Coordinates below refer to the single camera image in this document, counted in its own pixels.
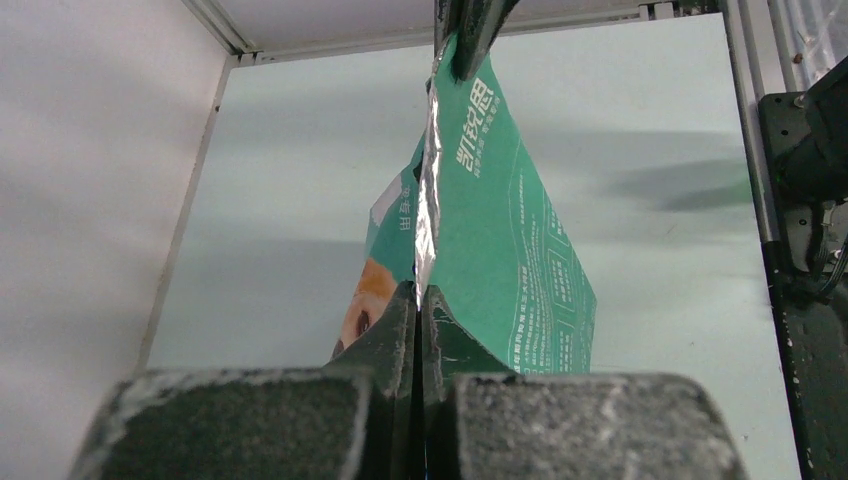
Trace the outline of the teal pet food bag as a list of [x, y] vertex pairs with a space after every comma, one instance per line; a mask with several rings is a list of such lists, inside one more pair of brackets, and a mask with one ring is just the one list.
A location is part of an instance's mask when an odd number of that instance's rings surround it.
[[489, 60], [458, 79], [456, 39], [429, 80], [409, 164], [369, 212], [365, 263], [336, 343], [373, 327], [396, 287], [438, 287], [458, 323], [523, 374], [590, 368], [597, 298]]

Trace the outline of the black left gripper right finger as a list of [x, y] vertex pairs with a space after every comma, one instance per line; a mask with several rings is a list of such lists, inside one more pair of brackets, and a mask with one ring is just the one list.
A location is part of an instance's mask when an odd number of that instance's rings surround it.
[[470, 416], [458, 411], [454, 384], [465, 376], [514, 377], [516, 372], [498, 359], [456, 319], [442, 290], [427, 288], [422, 310], [422, 373], [429, 479], [504, 479], [508, 450], [488, 435], [497, 430], [486, 406], [482, 431], [463, 440], [460, 422]]

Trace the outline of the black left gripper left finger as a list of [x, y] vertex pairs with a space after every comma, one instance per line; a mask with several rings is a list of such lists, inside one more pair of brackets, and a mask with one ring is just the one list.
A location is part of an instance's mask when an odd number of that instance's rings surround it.
[[417, 304], [412, 281], [396, 288], [378, 321], [325, 368], [361, 373], [370, 385], [367, 415], [355, 430], [358, 479], [419, 477], [414, 414]]

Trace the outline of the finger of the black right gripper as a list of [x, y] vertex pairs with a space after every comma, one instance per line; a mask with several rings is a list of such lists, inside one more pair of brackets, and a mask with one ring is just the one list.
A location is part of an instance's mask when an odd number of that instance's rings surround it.
[[451, 33], [457, 41], [451, 68], [457, 80], [468, 81], [477, 73], [518, 3], [519, 0], [451, 2]]
[[463, 0], [434, 1], [434, 54], [438, 55], [443, 44], [461, 22]]

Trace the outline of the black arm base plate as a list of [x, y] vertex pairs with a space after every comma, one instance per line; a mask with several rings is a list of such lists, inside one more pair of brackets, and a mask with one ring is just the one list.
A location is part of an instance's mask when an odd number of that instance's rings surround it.
[[847, 476], [847, 88], [759, 103], [780, 239], [772, 256], [780, 347], [801, 472]]

